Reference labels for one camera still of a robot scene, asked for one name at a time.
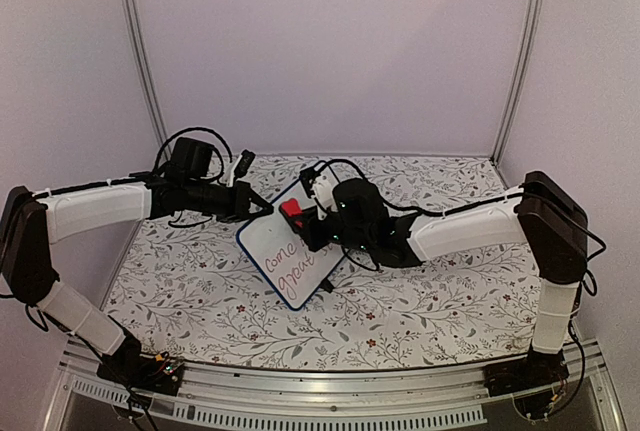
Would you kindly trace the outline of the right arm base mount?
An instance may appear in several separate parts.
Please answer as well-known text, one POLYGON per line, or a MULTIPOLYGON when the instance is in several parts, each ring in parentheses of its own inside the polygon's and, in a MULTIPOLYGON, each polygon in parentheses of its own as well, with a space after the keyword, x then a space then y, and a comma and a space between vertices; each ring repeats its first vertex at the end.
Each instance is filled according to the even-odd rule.
POLYGON ((491 397, 551 385, 569 377, 563 352, 545 354, 530 349, 525 357, 483 368, 484 387, 491 397))

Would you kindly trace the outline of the red whiteboard eraser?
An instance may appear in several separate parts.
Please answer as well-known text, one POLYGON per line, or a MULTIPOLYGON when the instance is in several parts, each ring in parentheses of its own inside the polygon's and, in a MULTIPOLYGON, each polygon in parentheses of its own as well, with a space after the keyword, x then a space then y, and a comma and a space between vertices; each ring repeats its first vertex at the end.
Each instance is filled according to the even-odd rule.
POLYGON ((296 198, 290 198, 281 203, 279 211, 286 218, 295 218, 303 214, 303 210, 296 198))

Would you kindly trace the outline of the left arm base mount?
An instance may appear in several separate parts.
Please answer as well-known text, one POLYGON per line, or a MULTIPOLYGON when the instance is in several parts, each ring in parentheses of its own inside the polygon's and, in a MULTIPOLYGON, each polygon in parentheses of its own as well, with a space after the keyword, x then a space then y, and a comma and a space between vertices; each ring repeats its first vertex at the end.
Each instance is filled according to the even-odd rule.
POLYGON ((176 396, 182 384, 184 360, 171 357, 167 352, 145 354, 141 343, 126 336, 112 354, 103 354, 97 376, 124 387, 176 396))

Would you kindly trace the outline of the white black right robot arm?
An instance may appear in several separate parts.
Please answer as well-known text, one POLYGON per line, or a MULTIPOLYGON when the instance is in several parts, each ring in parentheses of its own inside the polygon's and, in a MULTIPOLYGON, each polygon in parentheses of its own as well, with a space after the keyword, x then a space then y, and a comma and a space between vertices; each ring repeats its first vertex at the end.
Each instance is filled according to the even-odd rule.
POLYGON ((366 253, 375 266, 411 268, 436 258, 502 244, 529 246, 541 279, 532 353, 517 378, 537 387, 552 375, 568 332, 580 282, 587 271, 586 212, 545 173, 530 172, 522 185, 482 202, 441 212, 385 202, 363 178, 319 184, 308 172, 304 185, 314 205, 292 198, 279 206, 291 230, 316 252, 330 244, 366 253))

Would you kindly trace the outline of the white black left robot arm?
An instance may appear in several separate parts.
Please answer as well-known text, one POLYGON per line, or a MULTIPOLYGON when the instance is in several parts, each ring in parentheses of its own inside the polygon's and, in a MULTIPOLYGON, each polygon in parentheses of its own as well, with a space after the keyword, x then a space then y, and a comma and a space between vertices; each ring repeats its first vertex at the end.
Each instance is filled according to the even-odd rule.
POLYGON ((70 236, 112 224, 197 212, 223 223, 268 216, 273 206, 244 181, 255 155, 234 157, 226 142, 214 146, 185 129, 165 142, 166 162, 126 178, 33 193, 13 188, 1 217, 1 276, 15 299, 35 308, 67 333, 109 356, 111 370, 128 385, 148 377, 140 342, 61 281, 50 247, 70 236))

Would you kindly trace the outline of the blue framed whiteboard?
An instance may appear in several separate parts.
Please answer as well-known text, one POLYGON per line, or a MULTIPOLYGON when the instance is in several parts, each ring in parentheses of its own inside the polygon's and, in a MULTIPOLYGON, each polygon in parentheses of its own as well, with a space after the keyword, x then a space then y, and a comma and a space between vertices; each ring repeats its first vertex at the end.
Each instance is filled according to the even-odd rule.
POLYGON ((279 206, 296 199, 301 208, 315 204, 307 197, 295 171, 273 198, 274 212, 240 227, 236 241, 286 306, 298 311, 342 264, 341 249, 330 244, 312 252, 286 223, 279 206))

